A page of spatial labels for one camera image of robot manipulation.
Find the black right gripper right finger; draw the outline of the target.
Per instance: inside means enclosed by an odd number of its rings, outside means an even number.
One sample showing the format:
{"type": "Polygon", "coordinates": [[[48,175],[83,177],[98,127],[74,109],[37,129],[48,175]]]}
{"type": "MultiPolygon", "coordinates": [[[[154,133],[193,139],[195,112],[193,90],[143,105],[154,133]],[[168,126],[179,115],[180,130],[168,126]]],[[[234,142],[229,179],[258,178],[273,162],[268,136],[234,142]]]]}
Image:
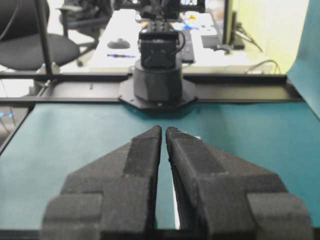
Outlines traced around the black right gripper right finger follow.
{"type": "Polygon", "coordinates": [[[208,240],[310,240],[304,201],[259,165],[166,130],[181,226],[208,240]]]}

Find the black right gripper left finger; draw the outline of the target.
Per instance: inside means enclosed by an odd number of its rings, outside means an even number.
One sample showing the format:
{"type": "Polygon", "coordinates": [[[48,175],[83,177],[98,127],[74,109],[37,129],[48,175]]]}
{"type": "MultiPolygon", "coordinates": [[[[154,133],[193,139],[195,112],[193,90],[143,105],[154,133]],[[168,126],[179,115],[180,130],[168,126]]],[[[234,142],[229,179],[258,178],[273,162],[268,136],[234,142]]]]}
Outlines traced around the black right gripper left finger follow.
{"type": "Polygon", "coordinates": [[[155,227],[162,129],[69,173],[43,216],[44,240],[144,240],[155,227]]]}

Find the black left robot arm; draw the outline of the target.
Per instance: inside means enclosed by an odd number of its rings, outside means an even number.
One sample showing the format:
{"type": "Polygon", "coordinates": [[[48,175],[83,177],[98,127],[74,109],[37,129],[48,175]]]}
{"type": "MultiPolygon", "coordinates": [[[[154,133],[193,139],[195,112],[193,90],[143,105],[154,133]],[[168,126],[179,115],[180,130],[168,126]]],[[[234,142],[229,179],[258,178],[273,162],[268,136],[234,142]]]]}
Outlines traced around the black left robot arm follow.
{"type": "Polygon", "coordinates": [[[148,0],[140,11],[147,24],[138,35],[140,59],[134,65],[134,94],[145,101],[171,102],[182,96],[182,64],[177,53],[186,43],[170,20],[180,14],[178,0],[148,0]]]}

